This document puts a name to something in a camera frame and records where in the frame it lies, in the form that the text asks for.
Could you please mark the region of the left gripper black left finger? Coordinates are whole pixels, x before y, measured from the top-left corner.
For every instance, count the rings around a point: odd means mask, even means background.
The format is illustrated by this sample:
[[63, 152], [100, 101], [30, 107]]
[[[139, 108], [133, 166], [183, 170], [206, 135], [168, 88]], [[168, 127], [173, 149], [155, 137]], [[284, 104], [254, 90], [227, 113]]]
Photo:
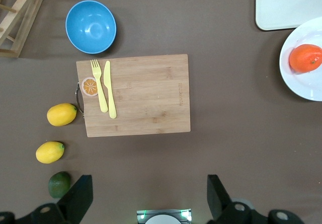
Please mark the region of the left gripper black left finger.
[[15, 224], [80, 224], [92, 202], [92, 176], [82, 175], [56, 203], [39, 206]]

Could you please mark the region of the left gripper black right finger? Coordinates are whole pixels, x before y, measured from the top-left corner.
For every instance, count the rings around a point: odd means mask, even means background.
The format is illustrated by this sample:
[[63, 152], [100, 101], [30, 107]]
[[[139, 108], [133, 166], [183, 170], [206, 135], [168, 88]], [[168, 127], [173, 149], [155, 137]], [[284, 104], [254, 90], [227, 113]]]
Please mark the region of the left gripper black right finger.
[[245, 203], [232, 201], [217, 175], [207, 176], [207, 202], [212, 214], [207, 224], [305, 224], [286, 210], [272, 209], [264, 216]]

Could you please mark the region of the white round plate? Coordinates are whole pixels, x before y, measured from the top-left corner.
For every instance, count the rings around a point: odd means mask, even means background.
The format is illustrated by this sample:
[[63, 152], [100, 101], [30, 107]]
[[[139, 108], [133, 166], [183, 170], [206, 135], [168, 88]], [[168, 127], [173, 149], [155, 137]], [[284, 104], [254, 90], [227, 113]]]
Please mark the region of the white round plate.
[[322, 101], [322, 65], [307, 73], [295, 72], [289, 65], [291, 51], [302, 45], [322, 48], [322, 17], [298, 26], [285, 40], [279, 57], [279, 68], [286, 86], [296, 95], [311, 101]]

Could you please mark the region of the orange mandarin fruit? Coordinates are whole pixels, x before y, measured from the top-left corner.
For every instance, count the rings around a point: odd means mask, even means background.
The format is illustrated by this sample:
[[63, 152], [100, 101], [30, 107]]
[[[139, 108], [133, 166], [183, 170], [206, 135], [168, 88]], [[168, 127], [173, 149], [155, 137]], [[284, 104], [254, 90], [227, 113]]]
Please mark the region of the orange mandarin fruit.
[[313, 44], [302, 44], [294, 48], [289, 56], [290, 67], [299, 73], [316, 70], [322, 64], [322, 48]]

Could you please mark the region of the green avocado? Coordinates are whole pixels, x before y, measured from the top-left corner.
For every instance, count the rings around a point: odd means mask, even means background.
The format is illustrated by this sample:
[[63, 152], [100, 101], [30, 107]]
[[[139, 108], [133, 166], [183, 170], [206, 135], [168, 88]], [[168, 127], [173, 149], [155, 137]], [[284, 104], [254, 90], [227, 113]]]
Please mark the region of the green avocado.
[[52, 198], [62, 198], [70, 189], [71, 178], [68, 172], [54, 174], [48, 182], [48, 191]]

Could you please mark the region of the yellow lemon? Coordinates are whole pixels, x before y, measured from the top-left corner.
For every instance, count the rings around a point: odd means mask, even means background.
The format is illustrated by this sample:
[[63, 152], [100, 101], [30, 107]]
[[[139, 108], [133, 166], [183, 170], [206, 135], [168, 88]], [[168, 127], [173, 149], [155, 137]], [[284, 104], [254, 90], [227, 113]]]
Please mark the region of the yellow lemon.
[[64, 154], [65, 146], [57, 141], [49, 141], [38, 147], [36, 159], [43, 164], [51, 164], [58, 161]]
[[61, 103], [51, 107], [47, 112], [47, 120], [53, 126], [65, 126], [74, 121], [77, 108], [70, 103]]

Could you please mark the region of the brown table cover sheet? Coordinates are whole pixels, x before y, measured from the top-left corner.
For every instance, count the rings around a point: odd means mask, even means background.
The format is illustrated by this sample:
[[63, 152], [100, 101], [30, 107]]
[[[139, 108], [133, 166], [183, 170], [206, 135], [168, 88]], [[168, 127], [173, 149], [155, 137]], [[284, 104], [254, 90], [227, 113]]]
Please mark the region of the brown table cover sheet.
[[[75, 63], [91, 59], [65, 33], [79, 1], [44, 0], [20, 57], [0, 58], [0, 211], [21, 217], [51, 202], [49, 178], [67, 171], [93, 177], [82, 224], [136, 224], [145, 208], [190, 208], [206, 224], [207, 175], [217, 174], [263, 215], [286, 209], [322, 224], [322, 103], [280, 76], [288, 30], [261, 31], [255, 0], [97, 0], [117, 22], [100, 58], [188, 54], [191, 131], [89, 138], [81, 115], [64, 127], [46, 118], [75, 103]], [[36, 150], [49, 141], [64, 154], [43, 164]]]

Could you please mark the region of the yellow plastic knife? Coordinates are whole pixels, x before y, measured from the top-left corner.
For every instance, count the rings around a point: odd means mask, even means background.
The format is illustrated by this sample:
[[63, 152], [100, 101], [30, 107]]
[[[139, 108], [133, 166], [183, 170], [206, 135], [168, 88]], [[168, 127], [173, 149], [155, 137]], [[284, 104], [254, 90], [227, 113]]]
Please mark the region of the yellow plastic knife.
[[117, 117], [116, 106], [114, 102], [113, 89], [112, 89], [112, 81], [111, 81], [111, 63], [109, 60], [105, 62], [104, 66], [104, 75], [103, 82], [108, 91], [108, 106], [109, 106], [109, 116], [112, 119]]

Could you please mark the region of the orange slice sticker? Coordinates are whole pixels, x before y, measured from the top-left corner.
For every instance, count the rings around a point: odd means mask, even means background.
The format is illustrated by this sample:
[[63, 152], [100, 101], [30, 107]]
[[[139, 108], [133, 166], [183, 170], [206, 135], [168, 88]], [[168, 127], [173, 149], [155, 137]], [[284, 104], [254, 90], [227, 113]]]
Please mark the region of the orange slice sticker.
[[98, 95], [97, 82], [94, 77], [87, 77], [81, 83], [82, 92], [89, 97]]

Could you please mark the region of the yellow plastic fork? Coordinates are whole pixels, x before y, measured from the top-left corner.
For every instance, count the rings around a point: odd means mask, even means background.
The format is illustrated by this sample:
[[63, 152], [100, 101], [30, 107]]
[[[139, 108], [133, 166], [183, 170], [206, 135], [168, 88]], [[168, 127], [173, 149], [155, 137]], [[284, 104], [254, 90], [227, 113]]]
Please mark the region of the yellow plastic fork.
[[101, 84], [102, 71], [100, 68], [100, 64], [96, 59], [92, 59], [92, 60], [90, 60], [90, 62], [91, 62], [91, 67], [92, 67], [92, 73], [93, 73], [93, 76], [94, 76], [96, 83], [97, 83], [97, 91], [98, 91], [100, 110], [103, 113], [106, 113], [106, 112], [108, 112], [108, 105], [107, 105], [106, 98], [105, 98], [104, 91], [103, 91], [102, 84]]

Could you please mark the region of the bamboo cutting board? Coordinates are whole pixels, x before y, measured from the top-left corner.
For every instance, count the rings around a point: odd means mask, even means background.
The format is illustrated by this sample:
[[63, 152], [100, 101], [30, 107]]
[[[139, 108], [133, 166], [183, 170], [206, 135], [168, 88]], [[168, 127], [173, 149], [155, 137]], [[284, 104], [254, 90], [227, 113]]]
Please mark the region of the bamboo cutting board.
[[189, 132], [189, 64], [186, 54], [111, 58], [117, 117], [82, 93], [88, 137]]

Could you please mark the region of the blue bowl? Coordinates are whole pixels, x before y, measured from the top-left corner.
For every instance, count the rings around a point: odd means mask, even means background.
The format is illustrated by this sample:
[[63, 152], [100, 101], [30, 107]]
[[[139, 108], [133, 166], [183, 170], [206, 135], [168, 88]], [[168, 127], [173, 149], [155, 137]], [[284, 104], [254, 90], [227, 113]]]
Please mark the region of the blue bowl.
[[112, 12], [104, 4], [85, 0], [69, 10], [65, 30], [76, 49], [87, 54], [98, 54], [113, 44], [117, 26]]

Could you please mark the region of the wooden cup rack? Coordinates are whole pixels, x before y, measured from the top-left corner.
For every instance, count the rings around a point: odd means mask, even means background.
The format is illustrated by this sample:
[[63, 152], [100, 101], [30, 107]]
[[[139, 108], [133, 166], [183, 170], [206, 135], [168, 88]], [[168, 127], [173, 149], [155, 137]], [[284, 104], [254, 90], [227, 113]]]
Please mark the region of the wooden cup rack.
[[18, 58], [43, 0], [16, 0], [8, 6], [0, 0], [0, 57]]

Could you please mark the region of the cream bear print tray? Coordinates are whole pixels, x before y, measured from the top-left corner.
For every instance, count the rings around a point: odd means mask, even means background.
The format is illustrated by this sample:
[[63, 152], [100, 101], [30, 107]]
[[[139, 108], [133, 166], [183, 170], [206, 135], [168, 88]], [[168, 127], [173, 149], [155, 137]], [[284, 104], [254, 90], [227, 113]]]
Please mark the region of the cream bear print tray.
[[255, 22], [264, 31], [296, 28], [322, 17], [322, 0], [255, 0]]

